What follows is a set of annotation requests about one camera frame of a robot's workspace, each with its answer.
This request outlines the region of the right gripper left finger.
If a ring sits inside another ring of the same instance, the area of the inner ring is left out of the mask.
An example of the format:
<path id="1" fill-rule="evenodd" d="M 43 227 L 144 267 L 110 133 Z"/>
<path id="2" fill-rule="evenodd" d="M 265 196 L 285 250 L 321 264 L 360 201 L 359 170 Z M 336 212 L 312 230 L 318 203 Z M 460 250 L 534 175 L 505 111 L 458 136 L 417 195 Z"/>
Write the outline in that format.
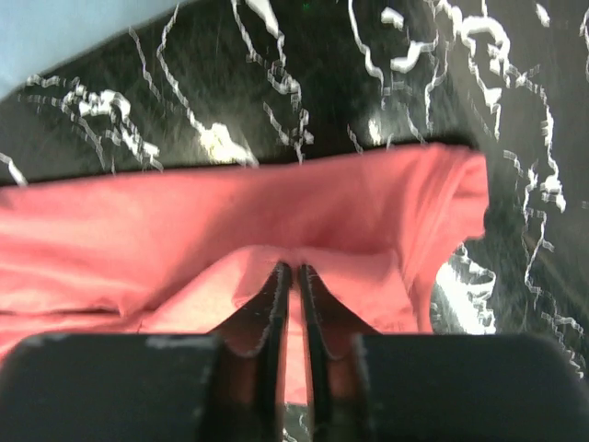
<path id="1" fill-rule="evenodd" d="M 222 340 L 199 441 L 280 441 L 291 267 L 278 262 L 258 294 L 214 329 Z"/>

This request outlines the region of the pink t shirt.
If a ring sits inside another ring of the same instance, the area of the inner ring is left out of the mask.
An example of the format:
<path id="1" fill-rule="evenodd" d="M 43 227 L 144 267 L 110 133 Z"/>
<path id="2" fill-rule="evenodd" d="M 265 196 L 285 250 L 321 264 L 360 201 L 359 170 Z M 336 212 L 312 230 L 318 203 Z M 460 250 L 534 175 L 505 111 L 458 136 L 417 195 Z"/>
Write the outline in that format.
<path id="1" fill-rule="evenodd" d="M 273 267 L 313 267 L 378 332 L 431 332 L 433 283 L 484 233 L 486 159 L 410 145 L 259 169 L 1 191 L 1 351 L 41 332 L 209 332 Z"/>

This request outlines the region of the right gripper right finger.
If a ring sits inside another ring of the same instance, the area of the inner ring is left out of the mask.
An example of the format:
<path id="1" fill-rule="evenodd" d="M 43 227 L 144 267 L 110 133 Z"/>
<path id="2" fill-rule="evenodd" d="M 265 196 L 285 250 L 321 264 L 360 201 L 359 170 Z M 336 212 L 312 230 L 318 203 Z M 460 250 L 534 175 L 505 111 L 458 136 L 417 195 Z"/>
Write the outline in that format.
<path id="1" fill-rule="evenodd" d="M 377 331 L 328 290 L 309 264 L 298 270 L 307 399 L 314 441 L 377 441 L 365 339 Z"/>

